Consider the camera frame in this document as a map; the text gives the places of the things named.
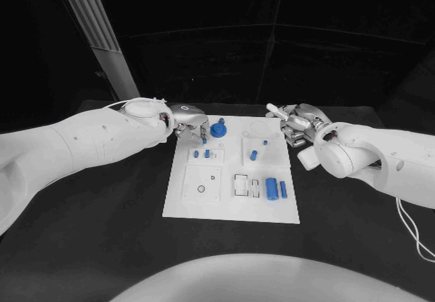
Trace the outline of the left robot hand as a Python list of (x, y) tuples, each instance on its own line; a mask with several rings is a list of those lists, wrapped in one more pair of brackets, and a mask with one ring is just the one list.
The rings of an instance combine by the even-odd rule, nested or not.
[(174, 120), (174, 134), (180, 140), (194, 140), (201, 144), (209, 140), (209, 117), (193, 105), (175, 104), (170, 106)]

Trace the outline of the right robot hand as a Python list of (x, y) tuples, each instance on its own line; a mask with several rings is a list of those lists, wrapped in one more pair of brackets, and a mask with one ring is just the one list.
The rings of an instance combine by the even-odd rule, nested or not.
[(276, 107), (272, 103), (268, 103), (266, 109), (265, 117), (279, 118), (281, 120), (281, 132), (292, 148), (312, 142), (317, 132), (331, 124), (324, 112), (309, 104), (302, 103)]

